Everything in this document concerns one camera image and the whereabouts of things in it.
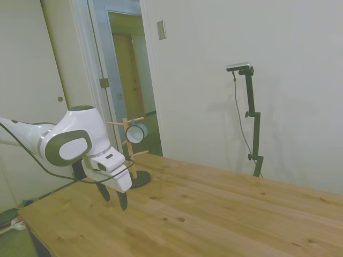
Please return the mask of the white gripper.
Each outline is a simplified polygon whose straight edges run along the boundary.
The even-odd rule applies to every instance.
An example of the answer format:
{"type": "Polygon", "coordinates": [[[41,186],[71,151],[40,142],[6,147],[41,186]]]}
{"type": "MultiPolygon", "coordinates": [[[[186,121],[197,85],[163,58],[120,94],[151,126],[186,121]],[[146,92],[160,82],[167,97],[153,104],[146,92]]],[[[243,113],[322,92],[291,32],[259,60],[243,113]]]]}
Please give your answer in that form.
{"type": "Polygon", "coordinates": [[[98,156],[89,160],[82,160],[86,176],[96,182],[100,182],[96,186],[105,202],[110,201],[110,194],[106,188],[108,186],[116,190],[123,211],[128,207],[126,191],[132,186],[131,177],[124,162],[125,157],[123,156],[111,156],[110,158],[98,156]]]}

